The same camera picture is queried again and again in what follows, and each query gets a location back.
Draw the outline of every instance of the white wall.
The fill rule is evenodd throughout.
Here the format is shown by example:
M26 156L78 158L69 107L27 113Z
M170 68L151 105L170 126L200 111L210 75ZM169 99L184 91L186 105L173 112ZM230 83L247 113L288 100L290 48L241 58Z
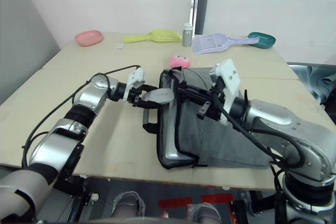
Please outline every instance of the white wall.
M208 0L204 34L276 37L292 62L336 65L336 0Z
M62 48L82 31L182 30L191 0L32 0Z
M0 0L0 104L58 51L31 0Z

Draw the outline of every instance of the red marking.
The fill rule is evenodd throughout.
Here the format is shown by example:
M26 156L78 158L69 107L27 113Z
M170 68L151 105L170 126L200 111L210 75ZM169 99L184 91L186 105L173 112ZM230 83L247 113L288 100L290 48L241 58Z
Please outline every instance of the red marking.
M176 207L187 207L188 204L192 204L193 199L191 197L177 198L177 199L165 199L159 200L160 209L170 209Z
M215 203L226 203L234 201L234 197L232 194L212 194L212 195L202 195L202 202L208 202L211 204Z

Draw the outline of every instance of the pink toy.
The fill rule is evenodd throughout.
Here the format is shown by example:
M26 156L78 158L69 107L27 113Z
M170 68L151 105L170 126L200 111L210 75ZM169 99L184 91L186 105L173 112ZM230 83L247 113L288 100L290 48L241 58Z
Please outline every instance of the pink toy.
M182 55L174 55L170 58L170 67L175 68L181 66L182 68L190 67L190 60Z
M87 47L101 42L104 39L104 36L100 31L91 30L77 34L75 39L79 45Z

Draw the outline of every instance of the gray bag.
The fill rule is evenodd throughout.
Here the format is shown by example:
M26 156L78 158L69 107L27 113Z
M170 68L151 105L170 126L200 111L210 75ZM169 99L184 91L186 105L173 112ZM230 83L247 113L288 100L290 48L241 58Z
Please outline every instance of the gray bag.
M208 90L212 81L210 68L164 70L160 76L160 88L171 88L172 80L178 83L186 81L201 89ZM172 109L166 104L158 110L157 156L163 167L169 169L179 166L216 166L216 167L255 167L268 168L270 157L260 151L232 125L221 125L208 117L201 120L197 112L201 106L181 97L174 90L176 102L175 134L168 134L170 127L168 114ZM166 156L166 144L173 141L177 151L189 159L169 159Z

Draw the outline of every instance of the bag handle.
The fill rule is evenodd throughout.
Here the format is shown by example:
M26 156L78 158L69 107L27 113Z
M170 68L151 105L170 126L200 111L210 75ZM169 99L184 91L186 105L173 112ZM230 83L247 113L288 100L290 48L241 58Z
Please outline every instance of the bag handle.
M157 123L149 123L149 109L143 109L142 115L142 127L151 134L158 133L158 125Z

